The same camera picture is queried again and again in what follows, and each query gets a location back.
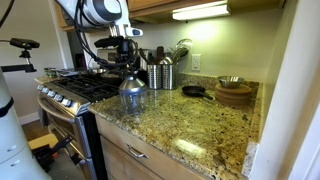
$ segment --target wooden cabinet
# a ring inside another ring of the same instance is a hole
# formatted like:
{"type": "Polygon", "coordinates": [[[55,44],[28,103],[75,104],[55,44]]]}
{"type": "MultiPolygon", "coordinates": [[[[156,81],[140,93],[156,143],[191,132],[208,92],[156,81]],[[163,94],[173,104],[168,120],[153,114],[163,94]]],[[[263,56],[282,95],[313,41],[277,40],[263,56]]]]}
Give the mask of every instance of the wooden cabinet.
{"type": "Polygon", "coordinates": [[[121,130],[99,116],[96,116],[96,119],[99,133],[103,139],[101,141],[107,171],[112,176],[120,176],[121,173],[124,173],[129,175],[131,179],[144,179],[135,177],[141,174],[150,176],[149,179],[157,179],[158,177],[161,179],[204,179],[200,174],[172,159],[155,147],[121,130]],[[110,143],[118,148],[116,150],[117,148],[112,147],[116,152],[107,147],[111,146],[110,143]],[[142,171],[146,174],[137,173],[136,175],[133,173],[134,171],[142,171]]]}
{"type": "Polygon", "coordinates": [[[129,17],[148,23],[174,21],[172,10],[218,0],[128,0],[129,17]]]}
{"type": "Polygon", "coordinates": [[[73,31],[74,26],[68,25],[66,23],[66,14],[64,14],[61,7],[56,2],[54,2],[54,8],[55,8],[56,14],[57,14],[58,25],[62,29],[62,31],[73,31]]]}

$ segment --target oven handle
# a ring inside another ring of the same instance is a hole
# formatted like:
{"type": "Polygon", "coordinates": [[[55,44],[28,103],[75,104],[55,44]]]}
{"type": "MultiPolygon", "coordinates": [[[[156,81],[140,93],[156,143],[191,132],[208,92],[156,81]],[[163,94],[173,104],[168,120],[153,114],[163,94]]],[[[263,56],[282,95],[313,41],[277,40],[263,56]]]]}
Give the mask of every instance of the oven handle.
{"type": "Polygon", "coordinates": [[[37,100],[38,100],[40,107],[43,108],[47,113],[49,113],[59,119],[62,119],[62,120],[68,121],[68,122],[74,122],[74,118],[72,116],[70,116],[66,113],[62,114],[62,113],[57,112],[54,109],[46,106],[45,103],[42,102],[40,94],[38,95],[37,100]]]}

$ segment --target wooden floor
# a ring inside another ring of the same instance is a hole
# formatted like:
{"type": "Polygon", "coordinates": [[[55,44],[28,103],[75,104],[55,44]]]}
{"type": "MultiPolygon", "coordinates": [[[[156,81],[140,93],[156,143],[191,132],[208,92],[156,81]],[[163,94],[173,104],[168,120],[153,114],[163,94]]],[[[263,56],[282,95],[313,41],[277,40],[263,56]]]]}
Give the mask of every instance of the wooden floor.
{"type": "Polygon", "coordinates": [[[46,128],[42,127],[39,120],[22,125],[22,129],[28,141],[37,139],[49,133],[46,128]]]}

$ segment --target drawer handle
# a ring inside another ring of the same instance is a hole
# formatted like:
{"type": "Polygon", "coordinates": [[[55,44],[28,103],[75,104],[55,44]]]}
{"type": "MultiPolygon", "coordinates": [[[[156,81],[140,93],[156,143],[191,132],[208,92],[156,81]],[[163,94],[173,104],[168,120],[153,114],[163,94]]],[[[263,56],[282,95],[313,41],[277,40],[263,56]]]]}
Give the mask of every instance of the drawer handle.
{"type": "Polygon", "coordinates": [[[131,145],[128,144],[128,151],[134,155],[136,158],[142,158],[145,157],[147,159],[149,159],[149,157],[143,153],[141,153],[140,151],[136,150],[135,148],[133,148],[131,145]]]}

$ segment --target oven door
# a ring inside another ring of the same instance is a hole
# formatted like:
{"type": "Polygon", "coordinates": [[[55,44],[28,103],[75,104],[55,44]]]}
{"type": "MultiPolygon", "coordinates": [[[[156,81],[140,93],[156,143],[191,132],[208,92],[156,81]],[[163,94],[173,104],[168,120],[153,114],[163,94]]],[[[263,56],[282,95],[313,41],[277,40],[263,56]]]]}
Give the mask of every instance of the oven door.
{"type": "Polygon", "coordinates": [[[72,137],[70,145],[73,150],[85,158],[91,158],[87,133],[84,127],[83,118],[81,116],[73,116],[70,113],[62,110],[59,106],[55,106],[52,99],[48,99],[45,95],[38,94],[38,103],[46,112],[49,129],[60,140],[66,136],[72,137]]]}

